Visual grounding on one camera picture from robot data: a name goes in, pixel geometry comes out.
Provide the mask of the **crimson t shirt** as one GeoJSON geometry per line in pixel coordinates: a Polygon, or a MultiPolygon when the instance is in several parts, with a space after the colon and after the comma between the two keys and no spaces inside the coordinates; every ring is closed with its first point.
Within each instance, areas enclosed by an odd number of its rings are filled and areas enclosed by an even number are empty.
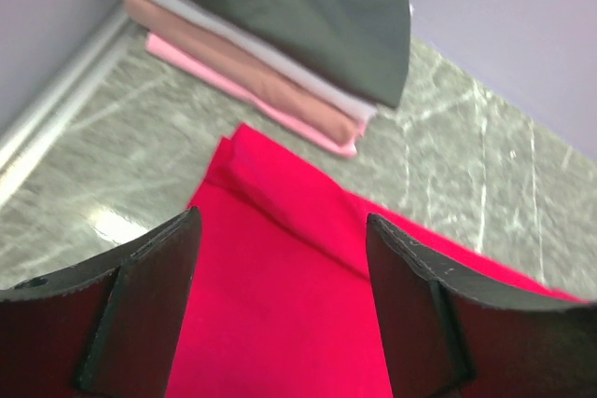
{"type": "Polygon", "coordinates": [[[372,214],[497,281],[587,302],[343,189],[244,125],[191,204],[201,248],[171,397],[396,397],[368,270],[372,214]]]}

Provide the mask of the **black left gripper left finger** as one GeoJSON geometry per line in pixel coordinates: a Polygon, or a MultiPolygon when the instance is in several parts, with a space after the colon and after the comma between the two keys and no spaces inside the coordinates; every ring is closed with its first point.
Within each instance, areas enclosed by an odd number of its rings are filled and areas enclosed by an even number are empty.
{"type": "Polygon", "coordinates": [[[162,397],[198,260],[192,207],[1,293],[4,397],[162,397]]]}

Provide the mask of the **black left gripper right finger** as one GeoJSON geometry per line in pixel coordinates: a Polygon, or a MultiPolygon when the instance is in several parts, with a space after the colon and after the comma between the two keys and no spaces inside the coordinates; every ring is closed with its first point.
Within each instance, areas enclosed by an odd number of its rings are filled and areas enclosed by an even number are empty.
{"type": "Polygon", "coordinates": [[[368,270],[396,397],[592,397],[596,306],[521,289],[372,214],[368,270]]]}

